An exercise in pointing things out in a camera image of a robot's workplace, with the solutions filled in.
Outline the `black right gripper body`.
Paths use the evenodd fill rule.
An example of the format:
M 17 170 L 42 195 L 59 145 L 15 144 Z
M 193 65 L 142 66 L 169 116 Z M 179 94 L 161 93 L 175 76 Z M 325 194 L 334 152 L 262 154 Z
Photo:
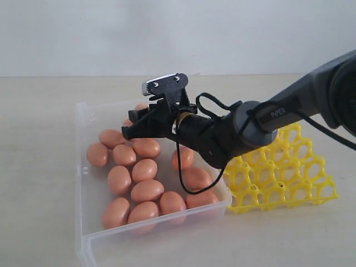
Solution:
M 203 108 L 200 97 L 206 97 L 229 113 L 225 116 Z M 147 113 L 150 137 L 167 138 L 196 152 L 210 166 L 223 169 L 236 156 L 236 104 L 227 106 L 211 94 L 200 94 L 196 103 L 188 97 L 169 103 L 163 95 L 152 96 Z

